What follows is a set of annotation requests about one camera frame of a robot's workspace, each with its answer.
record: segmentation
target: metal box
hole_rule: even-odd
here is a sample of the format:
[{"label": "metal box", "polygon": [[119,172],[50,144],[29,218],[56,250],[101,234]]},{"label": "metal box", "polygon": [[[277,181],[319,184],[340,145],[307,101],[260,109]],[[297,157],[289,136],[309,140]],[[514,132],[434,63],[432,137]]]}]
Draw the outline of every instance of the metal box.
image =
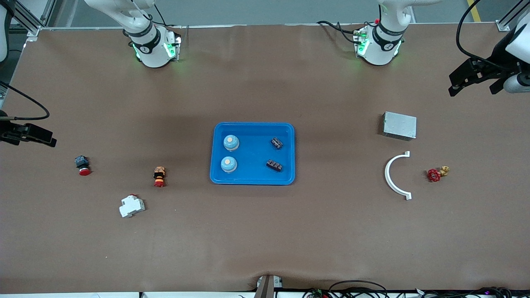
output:
[{"label": "metal box", "polygon": [[405,141],[416,138],[416,117],[385,112],[383,114],[383,135]]}]

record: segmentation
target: curved white plastic part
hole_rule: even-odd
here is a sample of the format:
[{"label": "curved white plastic part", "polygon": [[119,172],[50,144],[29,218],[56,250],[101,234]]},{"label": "curved white plastic part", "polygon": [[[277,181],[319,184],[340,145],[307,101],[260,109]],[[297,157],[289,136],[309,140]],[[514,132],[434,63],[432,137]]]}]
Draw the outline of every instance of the curved white plastic part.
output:
[{"label": "curved white plastic part", "polygon": [[402,157],[410,157],[410,151],[405,151],[404,154],[395,156],[394,158],[392,158],[391,160],[388,161],[388,163],[386,164],[386,167],[385,167],[385,179],[386,179],[386,183],[388,183],[388,186],[390,186],[390,188],[392,188],[392,190],[394,190],[395,192],[397,192],[398,194],[400,194],[402,196],[405,196],[405,199],[410,200],[410,199],[412,199],[412,194],[410,192],[408,192],[408,191],[404,191],[401,188],[397,187],[394,184],[394,182],[392,181],[392,178],[390,178],[390,165],[396,159],[399,159],[399,158],[402,158]]}]

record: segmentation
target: plastic tray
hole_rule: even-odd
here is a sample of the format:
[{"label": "plastic tray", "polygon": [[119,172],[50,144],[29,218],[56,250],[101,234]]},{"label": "plastic tray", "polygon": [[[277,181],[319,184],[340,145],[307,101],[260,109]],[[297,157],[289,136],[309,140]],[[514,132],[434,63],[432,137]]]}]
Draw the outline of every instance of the plastic tray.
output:
[{"label": "plastic tray", "polygon": [[[227,135],[238,137],[240,144],[235,151],[228,151],[223,140]],[[278,138],[281,149],[271,143]],[[237,169],[226,173],[221,160],[231,156],[237,161]],[[271,159],[283,168],[276,172],[266,166]],[[272,122],[221,122],[215,126],[211,149],[210,179],[217,184],[236,185],[289,185],[295,180],[295,129],[289,123]]]}]

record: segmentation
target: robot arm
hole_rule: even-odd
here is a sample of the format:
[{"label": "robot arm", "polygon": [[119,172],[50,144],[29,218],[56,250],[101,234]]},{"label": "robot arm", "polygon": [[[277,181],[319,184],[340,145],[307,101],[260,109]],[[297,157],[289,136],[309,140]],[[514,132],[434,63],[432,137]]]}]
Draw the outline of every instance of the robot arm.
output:
[{"label": "robot arm", "polygon": [[180,36],[163,26],[156,26],[144,11],[155,0],[85,0],[92,8],[118,22],[135,49],[136,57],[148,67],[162,67],[178,60]]},{"label": "robot arm", "polygon": [[357,56],[374,65],[385,65],[398,54],[401,38],[412,20],[410,7],[431,5],[441,0],[377,0],[381,19],[359,30],[354,41]]},{"label": "robot arm", "polygon": [[0,30],[0,65],[7,60],[9,55],[9,24],[14,16],[15,0],[0,0],[0,24],[4,30]]},{"label": "robot arm", "polygon": [[504,89],[508,93],[530,92],[530,12],[521,17],[494,47],[487,59],[471,57],[450,75],[449,94],[453,97],[464,87],[490,79],[497,79],[491,94]]},{"label": "robot arm", "polygon": [[432,5],[441,2],[441,0],[377,0],[377,2],[382,7],[382,13],[389,15],[385,18],[385,22],[388,23],[387,26],[396,26],[395,29],[400,29],[398,27],[400,26],[400,31],[402,31],[407,28],[412,20],[408,7]]}]

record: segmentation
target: light blue cylindrical part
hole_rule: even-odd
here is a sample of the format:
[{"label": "light blue cylindrical part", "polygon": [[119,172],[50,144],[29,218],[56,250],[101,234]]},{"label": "light blue cylindrical part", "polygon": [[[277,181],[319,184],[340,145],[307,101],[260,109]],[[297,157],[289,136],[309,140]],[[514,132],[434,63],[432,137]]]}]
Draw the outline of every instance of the light blue cylindrical part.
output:
[{"label": "light blue cylindrical part", "polygon": [[239,147],[239,139],[234,135],[227,135],[223,145],[228,151],[234,151]]},{"label": "light blue cylindrical part", "polygon": [[221,169],[227,173],[232,173],[237,168],[237,162],[231,156],[227,156],[221,160]]}]

